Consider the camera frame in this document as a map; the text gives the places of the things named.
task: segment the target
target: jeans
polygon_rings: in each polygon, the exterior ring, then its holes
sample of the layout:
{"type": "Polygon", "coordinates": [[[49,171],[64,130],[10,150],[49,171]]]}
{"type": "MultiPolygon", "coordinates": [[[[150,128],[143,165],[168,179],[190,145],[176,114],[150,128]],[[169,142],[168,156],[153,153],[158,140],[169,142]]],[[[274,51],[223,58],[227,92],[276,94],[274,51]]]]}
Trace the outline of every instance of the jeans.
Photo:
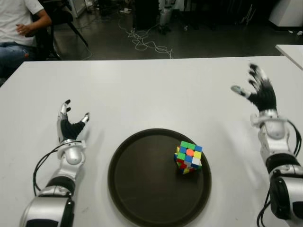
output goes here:
{"type": "Polygon", "coordinates": [[[8,78],[24,61],[35,58],[35,47],[16,42],[0,43],[0,78],[8,78]]]}

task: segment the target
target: green sticker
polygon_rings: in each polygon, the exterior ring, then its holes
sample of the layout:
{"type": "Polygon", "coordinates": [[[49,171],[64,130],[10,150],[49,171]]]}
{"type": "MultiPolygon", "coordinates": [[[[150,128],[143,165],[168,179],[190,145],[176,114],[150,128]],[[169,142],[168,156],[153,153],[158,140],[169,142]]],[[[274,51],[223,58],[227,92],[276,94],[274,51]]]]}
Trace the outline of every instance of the green sticker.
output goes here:
{"type": "Polygon", "coordinates": [[[178,153],[178,156],[177,156],[177,159],[182,159],[182,160],[184,160],[185,159],[185,154],[183,154],[183,153],[178,153]]]}
{"type": "Polygon", "coordinates": [[[195,147],[196,147],[195,144],[187,143],[187,148],[195,150],[195,147]]]}
{"type": "Polygon", "coordinates": [[[181,145],[180,145],[180,146],[181,146],[181,147],[184,147],[184,148],[187,148],[188,143],[185,142],[185,141],[181,141],[181,145]]]}

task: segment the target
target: round tray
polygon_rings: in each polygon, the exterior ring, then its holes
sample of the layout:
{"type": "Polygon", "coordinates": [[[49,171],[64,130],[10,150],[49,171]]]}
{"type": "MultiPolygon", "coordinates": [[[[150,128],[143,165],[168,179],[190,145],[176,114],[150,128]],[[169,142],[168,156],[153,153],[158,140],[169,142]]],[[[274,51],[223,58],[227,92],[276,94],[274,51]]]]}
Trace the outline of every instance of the round tray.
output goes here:
{"type": "Polygon", "coordinates": [[[179,227],[204,208],[211,190],[211,172],[202,153],[201,171],[182,175],[174,161],[186,136],[167,129],[148,129],[126,139],[108,171],[109,191],[117,208],[144,227],[179,227]]]}

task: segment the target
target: white t-shirt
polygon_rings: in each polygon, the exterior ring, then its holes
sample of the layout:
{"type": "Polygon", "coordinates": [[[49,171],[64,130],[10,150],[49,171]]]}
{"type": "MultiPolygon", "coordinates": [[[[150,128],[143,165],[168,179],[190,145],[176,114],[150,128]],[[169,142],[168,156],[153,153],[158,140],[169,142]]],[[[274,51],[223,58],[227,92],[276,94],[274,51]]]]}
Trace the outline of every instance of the white t-shirt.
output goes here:
{"type": "Polygon", "coordinates": [[[32,46],[34,38],[25,38],[16,31],[16,24],[32,23],[31,13],[43,9],[38,0],[0,0],[0,43],[16,42],[32,46]]]}

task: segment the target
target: floor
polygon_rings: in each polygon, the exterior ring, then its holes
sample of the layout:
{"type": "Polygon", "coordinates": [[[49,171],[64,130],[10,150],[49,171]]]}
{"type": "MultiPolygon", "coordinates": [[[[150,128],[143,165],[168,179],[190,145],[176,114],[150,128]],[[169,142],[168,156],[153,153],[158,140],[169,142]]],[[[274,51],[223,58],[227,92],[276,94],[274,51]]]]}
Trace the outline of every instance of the floor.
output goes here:
{"type": "MultiPolygon", "coordinates": [[[[97,11],[84,12],[74,21],[89,49],[69,29],[67,25],[55,27],[56,49],[63,60],[128,60],[166,59],[170,55],[158,53],[154,48],[137,46],[128,38],[132,28],[132,15],[113,12],[101,18],[97,11]]],[[[248,26],[220,25],[215,31],[206,25],[199,30],[189,27],[184,31],[183,22],[174,17],[170,24],[171,32],[161,35],[157,28],[148,33],[145,42],[154,41],[158,46],[172,50],[172,58],[241,57],[280,55],[276,44],[303,44],[303,37],[288,31],[275,31],[269,25],[250,24],[248,26]]]]}

